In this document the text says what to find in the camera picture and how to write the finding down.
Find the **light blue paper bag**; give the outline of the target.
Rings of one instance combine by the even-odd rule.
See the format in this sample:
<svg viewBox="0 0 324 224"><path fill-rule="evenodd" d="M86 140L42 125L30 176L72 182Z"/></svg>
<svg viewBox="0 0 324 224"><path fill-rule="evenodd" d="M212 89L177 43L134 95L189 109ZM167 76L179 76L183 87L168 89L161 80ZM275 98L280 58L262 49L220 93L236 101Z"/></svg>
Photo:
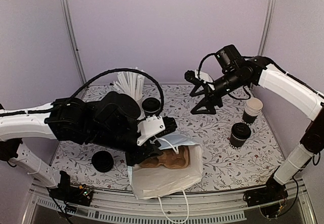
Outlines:
<svg viewBox="0 0 324 224"><path fill-rule="evenodd" d="M137 200L156 199L161 212L170 223L186 223L189 203L185 190L199 183L203 177L203 147L183 135L172 133L153 137L160 143L162 154L128 167L129 184ZM184 220L172 220L164 211L162 198L181 192L186 205Z"/></svg>

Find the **brown cardboard cup carrier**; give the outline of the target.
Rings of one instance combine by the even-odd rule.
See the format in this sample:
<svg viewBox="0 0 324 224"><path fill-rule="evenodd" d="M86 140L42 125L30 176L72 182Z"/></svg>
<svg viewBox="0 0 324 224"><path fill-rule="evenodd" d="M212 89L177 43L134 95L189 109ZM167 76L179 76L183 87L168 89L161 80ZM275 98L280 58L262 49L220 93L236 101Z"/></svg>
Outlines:
<svg viewBox="0 0 324 224"><path fill-rule="evenodd" d="M190 152L187 146L180 146L179 153L172 149L162 150L163 154L157 157L151 157L143 161L142 168L157 168L164 166L168 169L184 169L189 166Z"/></svg>

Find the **stack of black lids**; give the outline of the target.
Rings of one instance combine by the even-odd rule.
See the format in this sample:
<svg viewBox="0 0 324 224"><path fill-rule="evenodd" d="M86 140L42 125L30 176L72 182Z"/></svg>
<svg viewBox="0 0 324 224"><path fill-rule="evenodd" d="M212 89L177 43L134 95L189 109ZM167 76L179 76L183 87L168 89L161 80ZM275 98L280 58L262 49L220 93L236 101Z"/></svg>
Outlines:
<svg viewBox="0 0 324 224"><path fill-rule="evenodd" d="M98 151L91 159L93 167L101 173L109 172L114 165L114 159L108 151Z"/></svg>

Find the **single black cup lid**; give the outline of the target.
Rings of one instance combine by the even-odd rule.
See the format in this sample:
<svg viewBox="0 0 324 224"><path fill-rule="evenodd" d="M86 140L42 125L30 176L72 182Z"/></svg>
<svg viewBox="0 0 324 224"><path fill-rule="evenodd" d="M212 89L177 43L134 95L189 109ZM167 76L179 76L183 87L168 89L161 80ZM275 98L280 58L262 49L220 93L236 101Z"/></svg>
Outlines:
<svg viewBox="0 0 324 224"><path fill-rule="evenodd" d="M248 139L251 136L251 129L247 124L238 122L232 126L231 134L241 140Z"/></svg>

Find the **single black paper cup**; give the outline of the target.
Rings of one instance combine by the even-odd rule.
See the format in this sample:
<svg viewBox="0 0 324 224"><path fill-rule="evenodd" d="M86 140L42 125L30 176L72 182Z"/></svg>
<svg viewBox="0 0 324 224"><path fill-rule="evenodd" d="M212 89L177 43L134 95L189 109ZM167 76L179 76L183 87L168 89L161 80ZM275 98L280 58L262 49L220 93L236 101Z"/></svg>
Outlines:
<svg viewBox="0 0 324 224"><path fill-rule="evenodd" d="M244 145L246 140L247 140L246 138L240 139L240 138L237 138L235 135L231 134L230 139L229 139L229 144L234 149L240 149Z"/></svg>

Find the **stack of paper cups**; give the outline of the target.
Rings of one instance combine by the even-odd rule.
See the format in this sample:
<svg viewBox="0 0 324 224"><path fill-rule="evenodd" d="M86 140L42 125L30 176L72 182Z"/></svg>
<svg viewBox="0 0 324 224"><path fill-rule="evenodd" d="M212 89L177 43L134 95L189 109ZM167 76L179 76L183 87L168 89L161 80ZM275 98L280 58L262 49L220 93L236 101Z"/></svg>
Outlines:
<svg viewBox="0 0 324 224"><path fill-rule="evenodd" d="M262 111L263 103L258 98L250 98L246 101L244 106L244 112L242 115L243 123L252 125L260 112Z"/></svg>

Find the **white cup holding straws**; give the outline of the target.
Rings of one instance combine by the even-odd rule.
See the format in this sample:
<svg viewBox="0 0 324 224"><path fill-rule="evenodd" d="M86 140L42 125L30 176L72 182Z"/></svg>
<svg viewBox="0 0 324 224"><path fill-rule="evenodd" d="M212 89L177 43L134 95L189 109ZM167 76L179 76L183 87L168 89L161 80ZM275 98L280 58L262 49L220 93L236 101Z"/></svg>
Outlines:
<svg viewBox="0 0 324 224"><path fill-rule="evenodd" d="M142 107L143 94L140 94L139 96L135 96L134 100L138 104L139 107Z"/></svg>

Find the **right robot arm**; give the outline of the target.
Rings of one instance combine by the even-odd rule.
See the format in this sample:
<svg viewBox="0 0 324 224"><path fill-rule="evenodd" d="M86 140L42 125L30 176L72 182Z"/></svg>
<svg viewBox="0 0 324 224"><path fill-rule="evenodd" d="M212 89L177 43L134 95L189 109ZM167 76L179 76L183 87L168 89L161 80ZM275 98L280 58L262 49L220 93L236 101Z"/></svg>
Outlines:
<svg viewBox="0 0 324 224"><path fill-rule="evenodd" d="M256 85L267 89L304 113L311 123L299 145L269 177L266 186L246 191L247 202L272 202L287 197L285 184L306 166L314 155L323 150L323 95L281 69L272 59L262 56L244 57L232 44L203 59L214 56L222 68L223 76L213 80L198 69L184 74L194 85L190 96L203 98L191 110L191 114L216 114L216 107L223 106L222 97L245 86Z"/></svg>

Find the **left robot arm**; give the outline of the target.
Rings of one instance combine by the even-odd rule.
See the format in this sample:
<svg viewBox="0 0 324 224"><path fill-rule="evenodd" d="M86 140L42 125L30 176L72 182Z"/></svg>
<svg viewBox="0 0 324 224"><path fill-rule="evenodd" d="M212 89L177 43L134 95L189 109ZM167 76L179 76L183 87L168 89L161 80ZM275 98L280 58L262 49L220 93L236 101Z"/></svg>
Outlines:
<svg viewBox="0 0 324 224"><path fill-rule="evenodd" d="M1 109L1 161L23 167L60 200L86 197L85 186L72 187L64 171L52 169L33 154L24 138L46 138L77 144L96 144L125 152L128 164L160 155L150 139L165 131L157 114L140 118L136 101L126 94L108 92L101 100L84 102L76 94L30 109Z"/></svg>

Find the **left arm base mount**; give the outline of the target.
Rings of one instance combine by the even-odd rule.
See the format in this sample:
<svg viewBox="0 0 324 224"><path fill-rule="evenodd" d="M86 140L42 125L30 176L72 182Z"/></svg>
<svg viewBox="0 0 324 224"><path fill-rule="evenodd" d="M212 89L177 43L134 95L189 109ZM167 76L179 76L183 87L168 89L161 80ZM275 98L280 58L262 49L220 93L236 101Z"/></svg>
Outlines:
<svg viewBox="0 0 324 224"><path fill-rule="evenodd" d="M49 195L64 203L72 203L89 207L93 198L93 189L81 185L78 187L65 186L49 189Z"/></svg>

